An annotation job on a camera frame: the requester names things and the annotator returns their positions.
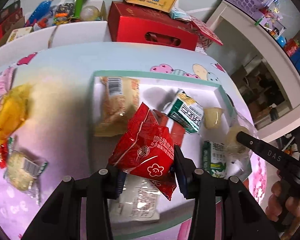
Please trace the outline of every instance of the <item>silver screw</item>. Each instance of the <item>silver screw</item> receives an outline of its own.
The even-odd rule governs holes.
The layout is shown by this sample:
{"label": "silver screw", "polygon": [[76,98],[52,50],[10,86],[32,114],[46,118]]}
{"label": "silver screw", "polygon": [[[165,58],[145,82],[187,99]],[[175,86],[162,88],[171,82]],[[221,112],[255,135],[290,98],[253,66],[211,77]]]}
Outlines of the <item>silver screw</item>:
{"label": "silver screw", "polygon": [[108,173],[108,170],[107,169],[101,169],[100,171],[99,171],[99,174],[100,175],[106,175]]}
{"label": "silver screw", "polygon": [[64,182],[69,182],[69,181],[71,181],[71,176],[64,176],[62,180]]}
{"label": "silver screw", "polygon": [[198,174],[198,175],[201,175],[201,174],[203,174],[203,169],[197,168],[197,169],[194,170],[194,173]]}
{"label": "silver screw", "polygon": [[231,176],[231,177],[230,177],[230,180],[231,180],[233,183],[239,182],[239,179],[238,179],[238,177],[236,177],[236,176]]}

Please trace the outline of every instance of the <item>human hand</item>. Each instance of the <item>human hand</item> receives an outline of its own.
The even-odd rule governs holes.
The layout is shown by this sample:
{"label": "human hand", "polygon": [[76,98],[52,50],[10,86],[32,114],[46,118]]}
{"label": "human hand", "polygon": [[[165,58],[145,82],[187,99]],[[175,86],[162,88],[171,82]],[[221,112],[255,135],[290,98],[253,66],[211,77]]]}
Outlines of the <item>human hand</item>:
{"label": "human hand", "polygon": [[[278,216],[282,212],[282,206],[278,201],[278,196],[281,194],[281,184],[277,181],[271,188],[272,195],[268,200],[266,207],[266,215],[272,221],[278,221]],[[285,203],[287,210],[295,217],[290,228],[283,233],[281,240],[289,240],[300,226],[300,199],[289,197]]]}

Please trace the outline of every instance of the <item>blue cloth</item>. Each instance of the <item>blue cloth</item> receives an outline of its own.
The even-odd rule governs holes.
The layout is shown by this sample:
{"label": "blue cloth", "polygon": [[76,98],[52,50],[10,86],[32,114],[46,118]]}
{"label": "blue cloth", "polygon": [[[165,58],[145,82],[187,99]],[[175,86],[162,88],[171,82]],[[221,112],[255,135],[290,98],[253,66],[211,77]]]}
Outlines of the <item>blue cloth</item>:
{"label": "blue cloth", "polygon": [[300,72],[300,48],[290,57],[295,68]]}

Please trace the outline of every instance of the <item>yellow snack package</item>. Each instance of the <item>yellow snack package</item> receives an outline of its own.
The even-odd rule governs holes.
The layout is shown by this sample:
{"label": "yellow snack package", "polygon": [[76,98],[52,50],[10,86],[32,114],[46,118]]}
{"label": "yellow snack package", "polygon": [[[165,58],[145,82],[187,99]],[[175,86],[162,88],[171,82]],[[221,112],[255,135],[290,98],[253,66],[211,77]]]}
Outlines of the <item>yellow snack package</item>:
{"label": "yellow snack package", "polygon": [[128,120],[139,107],[139,80],[128,77],[100,77],[106,86],[102,121],[95,136],[111,137],[127,131]]}
{"label": "yellow snack package", "polygon": [[0,100],[0,145],[27,119],[31,85],[15,87]]}

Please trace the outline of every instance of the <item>tabletop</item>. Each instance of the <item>tabletop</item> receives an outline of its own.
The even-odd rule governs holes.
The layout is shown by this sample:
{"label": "tabletop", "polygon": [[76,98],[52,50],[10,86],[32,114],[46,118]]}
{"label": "tabletop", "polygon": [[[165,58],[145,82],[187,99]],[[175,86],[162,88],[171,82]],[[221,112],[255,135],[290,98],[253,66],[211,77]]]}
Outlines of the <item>tabletop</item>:
{"label": "tabletop", "polygon": [[[253,123],[231,78],[213,58],[201,53],[148,44],[100,42],[24,56],[9,64],[16,67],[13,87],[35,84],[29,119],[15,132],[16,150],[49,163],[40,178],[42,203],[63,176],[80,179],[90,175],[87,105],[95,70],[141,70],[221,83],[237,111]],[[9,65],[0,67],[0,71]],[[260,203],[266,186],[265,163],[253,154],[251,167],[249,190]],[[11,240],[20,239],[40,207],[34,199],[9,185],[2,175],[0,169],[0,226]]]}

